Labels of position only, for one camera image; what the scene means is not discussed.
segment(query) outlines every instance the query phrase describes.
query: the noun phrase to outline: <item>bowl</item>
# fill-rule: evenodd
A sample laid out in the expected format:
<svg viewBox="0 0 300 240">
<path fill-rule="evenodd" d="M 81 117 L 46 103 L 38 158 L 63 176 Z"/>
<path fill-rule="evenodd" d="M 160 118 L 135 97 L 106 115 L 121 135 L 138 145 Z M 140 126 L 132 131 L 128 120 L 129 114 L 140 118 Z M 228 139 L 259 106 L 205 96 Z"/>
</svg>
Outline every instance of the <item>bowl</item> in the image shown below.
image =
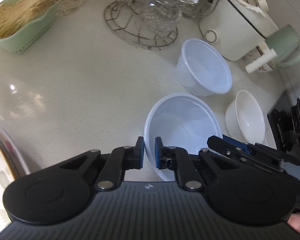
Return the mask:
<svg viewBox="0 0 300 240">
<path fill-rule="evenodd" d="M 225 94 L 232 87 L 230 69 L 210 44 L 190 39 L 182 44 L 177 80 L 195 96 Z"/>
<path fill-rule="evenodd" d="M 15 4 L 19 0 L 4 0 L 1 4 Z M 13 35 L 0 38 L 0 47 L 6 51 L 22 54 L 32 43 L 34 43 L 52 24 L 57 14 L 55 3 L 40 17 L 23 26 Z"/>
<path fill-rule="evenodd" d="M 14 144 L 9 134 L 1 126 L 0 126 L 0 141 L 2 142 L 3 146 L 7 150 L 7 153 L 9 154 L 9 157 L 13 161 L 15 168 L 17 169 L 19 174 L 20 175 L 30 174 L 31 173 L 30 169 L 26 164 L 25 160 L 23 159 L 22 154 L 19 152 L 18 148 Z"/>
<path fill-rule="evenodd" d="M 266 126 L 262 110 L 251 93 L 240 90 L 226 110 L 226 128 L 231 138 L 262 144 Z"/>
<path fill-rule="evenodd" d="M 164 181 L 174 181 L 174 172 L 156 168 L 154 141 L 160 136 L 164 146 L 184 148 L 198 155 L 207 148 L 207 140 L 222 132 L 212 110 L 200 99 L 183 93 L 168 95 L 159 100 L 148 114 L 144 140 L 146 156 L 154 171 Z"/>
</svg>

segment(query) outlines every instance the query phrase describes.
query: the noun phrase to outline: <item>green mug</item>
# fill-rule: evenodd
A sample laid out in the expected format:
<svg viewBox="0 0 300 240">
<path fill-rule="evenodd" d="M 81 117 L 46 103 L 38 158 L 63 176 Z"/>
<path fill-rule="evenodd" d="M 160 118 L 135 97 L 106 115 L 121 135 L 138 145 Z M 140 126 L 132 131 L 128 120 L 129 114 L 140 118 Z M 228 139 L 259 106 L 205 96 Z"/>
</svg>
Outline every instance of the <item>green mug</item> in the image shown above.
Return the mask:
<svg viewBox="0 0 300 240">
<path fill-rule="evenodd" d="M 266 44 L 277 53 L 273 59 L 276 67 L 289 68 L 300 62 L 300 37 L 291 25 L 266 38 Z"/>
</svg>

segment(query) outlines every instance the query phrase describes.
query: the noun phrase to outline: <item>kitchen counter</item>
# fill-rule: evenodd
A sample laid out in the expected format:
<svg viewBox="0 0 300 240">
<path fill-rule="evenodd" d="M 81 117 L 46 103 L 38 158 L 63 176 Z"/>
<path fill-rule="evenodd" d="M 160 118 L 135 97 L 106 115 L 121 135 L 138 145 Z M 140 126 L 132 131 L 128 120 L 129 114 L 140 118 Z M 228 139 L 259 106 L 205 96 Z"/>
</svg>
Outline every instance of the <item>kitchen counter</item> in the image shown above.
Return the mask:
<svg viewBox="0 0 300 240">
<path fill-rule="evenodd" d="M 187 93 L 174 79 L 174 70 L 182 43 L 202 38 L 198 23 L 183 18 L 174 44 L 161 50 L 139 48 L 106 26 L 103 10 L 111 1 L 84 0 L 74 14 L 57 17 L 21 56 L 0 49 L 0 125 L 32 171 L 89 149 L 110 153 L 134 145 L 160 98 Z M 226 108 L 239 90 L 251 92 L 266 116 L 285 89 L 277 71 L 248 74 L 243 60 L 227 62 L 230 92 L 201 98 L 224 134 Z M 266 130 L 271 138 L 267 122 Z M 145 159 L 144 169 L 128 171 L 126 180 L 160 178 Z"/>
</svg>

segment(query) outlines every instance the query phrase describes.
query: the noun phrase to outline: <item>white plastic bowl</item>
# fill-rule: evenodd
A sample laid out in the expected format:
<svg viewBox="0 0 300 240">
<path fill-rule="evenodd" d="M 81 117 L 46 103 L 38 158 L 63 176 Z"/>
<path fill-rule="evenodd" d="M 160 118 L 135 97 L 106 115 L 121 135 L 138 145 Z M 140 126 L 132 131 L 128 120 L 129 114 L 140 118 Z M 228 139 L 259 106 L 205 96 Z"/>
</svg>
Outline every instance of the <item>white plastic bowl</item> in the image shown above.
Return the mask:
<svg viewBox="0 0 300 240">
<path fill-rule="evenodd" d="M 225 94 L 232 87 L 230 69 L 210 44 L 190 39 L 182 44 L 177 80 L 195 96 Z"/>
<path fill-rule="evenodd" d="M 263 143 L 266 126 L 257 100 L 240 90 L 226 110 L 226 128 L 231 138 L 251 144 Z"/>
<path fill-rule="evenodd" d="M 197 155 L 207 148 L 207 140 L 222 132 L 212 110 L 200 99 L 183 93 L 168 95 L 151 109 L 146 120 L 144 139 L 146 155 L 154 171 L 164 181 L 174 181 L 170 170 L 158 170 L 155 162 L 154 141 L 160 136 L 164 146 L 182 147 Z"/>
</svg>

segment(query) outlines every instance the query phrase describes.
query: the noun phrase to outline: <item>white kettle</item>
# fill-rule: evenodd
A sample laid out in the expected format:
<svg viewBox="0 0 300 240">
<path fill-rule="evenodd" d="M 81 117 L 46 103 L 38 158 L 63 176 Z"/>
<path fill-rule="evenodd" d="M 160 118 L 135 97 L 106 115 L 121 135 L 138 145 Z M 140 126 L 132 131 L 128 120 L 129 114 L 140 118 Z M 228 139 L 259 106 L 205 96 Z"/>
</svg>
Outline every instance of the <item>white kettle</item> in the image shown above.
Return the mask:
<svg viewBox="0 0 300 240">
<path fill-rule="evenodd" d="M 200 30 L 223 57 L 239 60 L 278 30 L 266 11 L 266 0 L 219 0 Z"/>
</svg>

